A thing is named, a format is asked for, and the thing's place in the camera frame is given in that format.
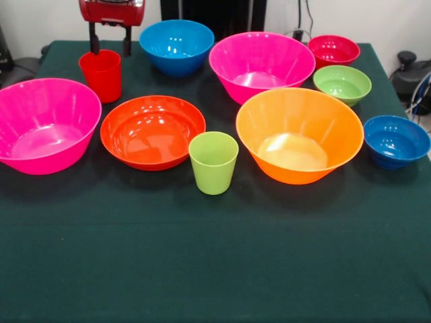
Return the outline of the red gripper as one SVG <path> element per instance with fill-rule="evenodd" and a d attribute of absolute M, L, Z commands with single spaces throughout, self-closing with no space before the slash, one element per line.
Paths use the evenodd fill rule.
<path fill-rule="evenodd" d="M 140 26 L 145 12 L 145 1 L 79 1 L 79 8 L 89 25 L 90 51 L 100 52 L 100 43 L 95 24 L 124 26 L 123 56 L 131 56 L 132 26 Z"/>

